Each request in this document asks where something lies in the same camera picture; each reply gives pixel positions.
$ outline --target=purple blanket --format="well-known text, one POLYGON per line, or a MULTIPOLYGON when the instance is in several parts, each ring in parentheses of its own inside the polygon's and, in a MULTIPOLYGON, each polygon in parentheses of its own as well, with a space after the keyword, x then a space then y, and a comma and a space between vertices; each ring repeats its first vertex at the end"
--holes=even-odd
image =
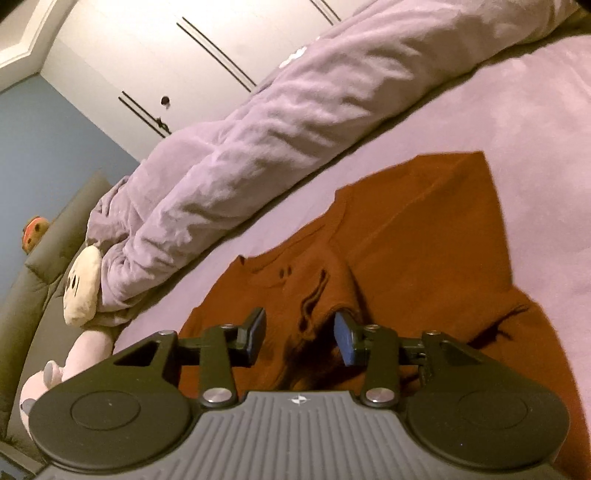
POLYGON ((92 212, 99 310, 136 304, 212 243, 432 88, 539 40, 570 0, 377 0, 228 118, 176 132, 92 212))

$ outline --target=metal screw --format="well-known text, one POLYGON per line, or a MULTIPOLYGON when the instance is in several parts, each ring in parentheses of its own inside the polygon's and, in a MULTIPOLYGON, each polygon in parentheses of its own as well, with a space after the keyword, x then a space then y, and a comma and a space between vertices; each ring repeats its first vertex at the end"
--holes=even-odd
POLYGON ((372 388, 365 392, 365 398, 372 403, 387 403, 396 398, 396 394, 389 388, 372 388))
POLYGON ((232 392, 227 388, 210 388, 203 393, 203 399, 209 403, 222 403, 232 398, 232 392))

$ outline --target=rust orange t-shirt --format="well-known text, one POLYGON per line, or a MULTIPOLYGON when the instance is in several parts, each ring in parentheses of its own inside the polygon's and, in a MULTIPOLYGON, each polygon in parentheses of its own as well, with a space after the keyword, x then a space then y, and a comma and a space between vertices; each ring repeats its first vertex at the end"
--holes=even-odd
MULTIPOLYGON (((573 426, 558 464, 589 477, 589 436, 566 357, 541 309, 512 283, 498 198, 482 153, 422 155, 340 189, 330 209, 280 246, 238 257, 187 319, 180 336, 267 312, 246 390, 354 390, 332 334, 335 311, 404 337, 440 330, 551 388, 573 426)), ((403 380, 412 376, 403 373, 403 380)), ((195 397, 199 367, 180 389, 195 397)))

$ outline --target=ceiling molding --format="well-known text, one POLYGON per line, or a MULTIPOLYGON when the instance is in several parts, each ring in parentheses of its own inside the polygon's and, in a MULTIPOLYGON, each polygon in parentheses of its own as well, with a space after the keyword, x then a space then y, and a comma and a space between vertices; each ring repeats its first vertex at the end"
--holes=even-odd
POLYGON ((41 71, 49 49, 76 0, 39 0, 21 41, 0 50, 0 92, 41 71))

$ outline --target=closet door groove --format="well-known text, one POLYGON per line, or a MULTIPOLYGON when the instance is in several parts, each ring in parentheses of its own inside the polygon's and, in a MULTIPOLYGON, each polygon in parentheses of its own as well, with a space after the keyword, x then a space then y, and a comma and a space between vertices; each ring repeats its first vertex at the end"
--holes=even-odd
POLYGON ((336 25, 341 21, 337 13, 324 0, 310 0, 310 3, 316 7, 329 24, 336 25))
POLYGON ((226 55, 214 42, 205 36, 195 25, 183 17, 183 21, 189 26, 185 28, 179 22, 177 26, 189 37, 197 42, 209 53, 226 71, 232 75, 247 91, 251 92, 256 83, 242 70, 228 55, 226 55))
POLYGON ((142 107, 138 102, 136 102, 128 93, 121 92, 121 95, 122 96, 118 97, 119 101, 121 103, 123 103, 129 110, 131 110, 134 113, 134 115, 137 116, 142 122, 144 122, 146 125, 148 125, 152 130, 154 130, 158 135, 160 135, 162 138, 167 137, 167 135, 164 135, 161 132, 161 130, 164 130, 164 132, 166 132, 168 135, 172 134, 172 132, 168 128, 168 125, 165 124, 161 118, 153 117, 144 107, 142 107), (133 105, 135 105, 135 107, 137 107, 139 110, 141 110, 141 112, 143 112, 144 115, 149 117, 149 119, 152 120, 157 125, 157 127, 154 126, 149 120, 147 120, 140 112, 138 112, 129 103, 132 103, 133 105))

